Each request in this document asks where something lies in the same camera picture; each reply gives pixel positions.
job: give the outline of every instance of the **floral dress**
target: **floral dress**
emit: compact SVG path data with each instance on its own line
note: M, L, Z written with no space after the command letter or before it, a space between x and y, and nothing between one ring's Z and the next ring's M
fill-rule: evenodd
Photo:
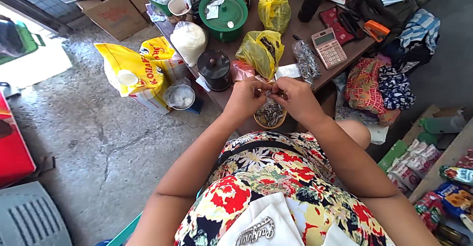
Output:
M337 225L359 245L393 245L370 210L335 186L330 163L309 134L259 131L228 141L221 165L175 234L175 246L215 246L251 201L282 192L307 246Z

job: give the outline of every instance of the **wooden desk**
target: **wooden desk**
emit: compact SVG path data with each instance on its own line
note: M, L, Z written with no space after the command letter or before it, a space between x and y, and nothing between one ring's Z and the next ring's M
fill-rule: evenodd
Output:
M231 61L235 60L235 53L237 52L238 48L241 45L243 37L248 31L263 31L264 26L258 16L258 1L259 0L252 0L251 1L251 8L248 11L248 19L246 20L245 24L243 25L243 34L242 36L231 43L222 43L218 39L213 36L209 36L209 43L207 44L207 49L217 49L223 51L227 54L228 58ZM312 20L308 23L300 22L297 18L297 14L299 13L299 9L302 5L304 0L288 0L291 6L292 14L291 20L289 21L289 25L287 27L286 32L283 34L281 41L285 46L284 53L279 61L279 66L290 65L296 62L294 58L294 54L292 53L292 44L296 41L292 35L296 34L301 39L303 39L312 49L314 49L314 44L312 43L311 36L312 34L325 30L322 22L318 18L318 13L320 11L328 10L331 7L334 7L334 3L330 1L324 1L320 7L318 8L316 14L312 18ZM168 21L159 21L156 22L156 26L161 30L161 33L168 39L169 35L173 33L174 26ZM316 57L316 61L319 64L319 70L322 74L318 79L314 81L314 87L316 90L320 89L324 86L329 80L333 79L337 76L343 69L345 69L349 64L355 61L358 57L360 57L371 45L373 45L375 41L367 37L363 40L355 41L346 44L343 46L345 53L347 54L348 61L334 67L333 69L327 70L322 61ZM198 78L198 70L196 66L189 68L192 74ZM227 104L228 98L232 93L233 86L231 86L225 92L208 92L208 95L212 100L217 103L220 108L223 110L225 105ZM242 126L240 126L236 132L239 135L247 134L252 131L262 130L262 128L254 121L253 118L249 118Z

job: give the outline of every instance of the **orange stapler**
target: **orange stapler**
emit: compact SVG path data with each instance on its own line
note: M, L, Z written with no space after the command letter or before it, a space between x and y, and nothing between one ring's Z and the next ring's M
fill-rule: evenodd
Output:
M369 34L376 42L381 42L384 37L390 32L390 30L383 25L377 23L374 20L368 20L365 22L363 29Z

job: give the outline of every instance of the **striped cloth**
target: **striped cloth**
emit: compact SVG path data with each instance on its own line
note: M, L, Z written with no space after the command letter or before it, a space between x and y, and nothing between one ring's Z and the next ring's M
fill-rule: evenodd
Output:
M432 55L437 47L435 40L439 35L439 29L440 19L425 9L419 9L399 36L401 46L406 48L412 41L422 41L426 37L425 42Z

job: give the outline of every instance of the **calculator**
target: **calculator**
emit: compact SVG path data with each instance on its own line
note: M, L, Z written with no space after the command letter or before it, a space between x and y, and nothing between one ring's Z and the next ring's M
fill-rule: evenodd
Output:
M328 28L312 35L312 42L317 54L327 69L338 66L347 61L347 55L341 48L340 43L335 38L333 28Z

